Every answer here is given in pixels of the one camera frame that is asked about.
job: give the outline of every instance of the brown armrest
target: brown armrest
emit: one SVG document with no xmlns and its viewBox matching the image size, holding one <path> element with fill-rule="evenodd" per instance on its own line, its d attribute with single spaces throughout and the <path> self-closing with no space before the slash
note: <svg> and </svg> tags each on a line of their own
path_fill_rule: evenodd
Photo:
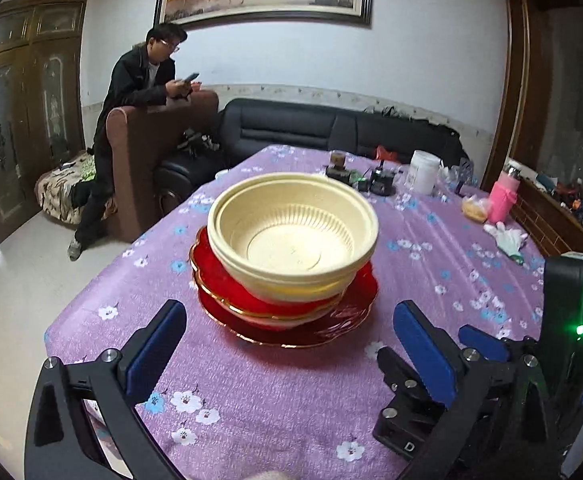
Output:
<svg viewBox="0 0 583 480">
<path fill-rule="evenodd" d="M 107 117 L 107 137 L 113 150 L 116 234 L 132 242 L 158 222 L 154 199 L 154 168 L 176 149 L 187 128 L 209 132 L 218 112 L 215 92 L 201 91 L 190 101 L 151 108 L 114 108 Z"/>
</svg>

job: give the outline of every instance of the black leather sofa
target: black leather sofa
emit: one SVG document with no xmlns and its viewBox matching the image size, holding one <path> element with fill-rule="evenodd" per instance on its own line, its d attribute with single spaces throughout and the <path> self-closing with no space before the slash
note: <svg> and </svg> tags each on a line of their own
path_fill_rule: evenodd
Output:
<svg viewBox="0 0 583 480">
<path fill-rule="evenodd" d="M 218 115 L 216 135 L 223 147 L 222 156 L 192 160 L 186 153 L 175 152 L 154 172 L 164 214 L 212 181 L 221 169 L 233 168 L 270 144 L 341 150 L 369 158 L 375 157 L 377 146 L 384 146 L 405 164 L 415 150 L 439 156 L 445 166 L 468 158 L 459 134 L 447 126 L 343 108 L 254 99 L 229 102 Z"/>
</svg>

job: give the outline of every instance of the red dish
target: red dish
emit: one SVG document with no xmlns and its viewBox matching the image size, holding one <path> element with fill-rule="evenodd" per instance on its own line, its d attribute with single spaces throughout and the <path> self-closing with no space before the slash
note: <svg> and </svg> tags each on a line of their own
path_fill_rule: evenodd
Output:
<svg viewBox="0 0 583 480">
<path fill-rule="evenodd" d="M 320 346 L 358 328 L 369 313 L 378 294 L 378 282 L 371 264 L 358 271 L 343 298 L 328 314 L 290 330 L 272 332 L 253 326 L 222 308 L 203 288 L 198 289 L 200 304 L 207 315 L 239 338 L 251 343 L 283 348 Z"/>
<path fill-rule="evenodd" d="M 342 294 L 309 303 L 271 304 L 254 298 L 236 282 L 211 250 L 207 227 L 198 231 L 196 242 L 189 251 L 193 279 L 200 289 L 238 314 L 281 320 L 300 319 L 316 310 L 328 310 L 338 303 Z"/>
</svg>

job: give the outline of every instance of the shoe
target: shoe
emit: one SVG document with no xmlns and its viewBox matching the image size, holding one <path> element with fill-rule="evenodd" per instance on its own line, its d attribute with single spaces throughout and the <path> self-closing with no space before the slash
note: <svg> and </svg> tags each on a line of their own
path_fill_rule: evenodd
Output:
<svg viewBox="0 0 583 480">
<path fill-rule="evenodd" d="M 74 262 L 78 258 L 80 258 L 80 254 L 82 254 L 82 244 L 78 242 L 75 238 L 71 240 L 68 249 L 66 250 L 66 255 L 69 256 L 69 259 Z"/>
</svg>

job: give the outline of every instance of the wooden door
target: wooden door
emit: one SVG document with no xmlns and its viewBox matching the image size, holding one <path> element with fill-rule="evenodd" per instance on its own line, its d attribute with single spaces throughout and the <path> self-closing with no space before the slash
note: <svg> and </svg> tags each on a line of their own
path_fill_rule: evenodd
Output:
<svg viewBox="0 0 583 480">
<path fill-rule="evenodd" d="M 38 41 L 30 46 L 26 73 L 31 135 L 47 153 L 40 174 L 84 149 L 78 95 L 80 39 Z"/>
<path fill-rule="evenodd" d="M 0 54 L 0 242 L 39 211 L 22 79 L 27 48 Z"/>
</svg>

